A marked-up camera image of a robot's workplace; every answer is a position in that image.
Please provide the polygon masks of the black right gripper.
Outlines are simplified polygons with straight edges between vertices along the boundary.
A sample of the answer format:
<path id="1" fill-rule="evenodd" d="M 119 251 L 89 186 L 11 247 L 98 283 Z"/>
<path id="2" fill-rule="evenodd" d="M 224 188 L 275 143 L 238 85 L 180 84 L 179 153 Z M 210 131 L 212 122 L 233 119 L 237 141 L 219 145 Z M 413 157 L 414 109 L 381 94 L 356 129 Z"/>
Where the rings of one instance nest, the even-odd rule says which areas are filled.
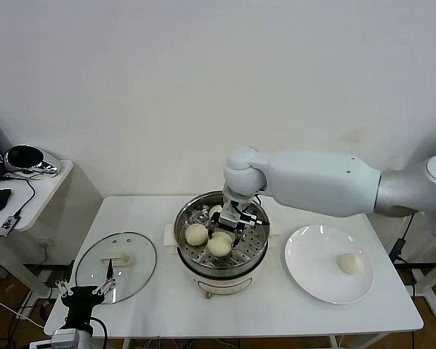
<path id="1" fill-rule="evenodd" d="M 229 219 L 229 217 L 222 217 L 219 212 L 215 212 L 209 218 L 208 237 L 212 237 L 214 233 L 226 232 L 228 234 L 235 234 L 234 245 L 237 246 L 243 238 L 243 231 L 245 225 L 238 220 Z"/>

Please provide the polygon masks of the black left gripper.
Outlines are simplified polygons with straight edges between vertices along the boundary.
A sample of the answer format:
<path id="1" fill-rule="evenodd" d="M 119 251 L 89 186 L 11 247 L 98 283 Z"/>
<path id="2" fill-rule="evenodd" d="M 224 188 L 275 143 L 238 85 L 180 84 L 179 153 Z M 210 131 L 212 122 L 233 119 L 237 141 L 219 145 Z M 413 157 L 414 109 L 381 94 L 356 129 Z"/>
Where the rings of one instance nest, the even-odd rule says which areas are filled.
<path id="1" fill-rule="evenodd" d="M 101 286 L 74 286 L 70 287 L 70 280 L 75 260 L 63 273 L 63 277 L 55 282 L 62 303 L 68 308 L 63 327 L 89 327 L 93 308 L 102 304 L 104 294 L 107 294 L 115 285 L 113 276 L 113 261 L 109 259 L 105 281 Z"/>

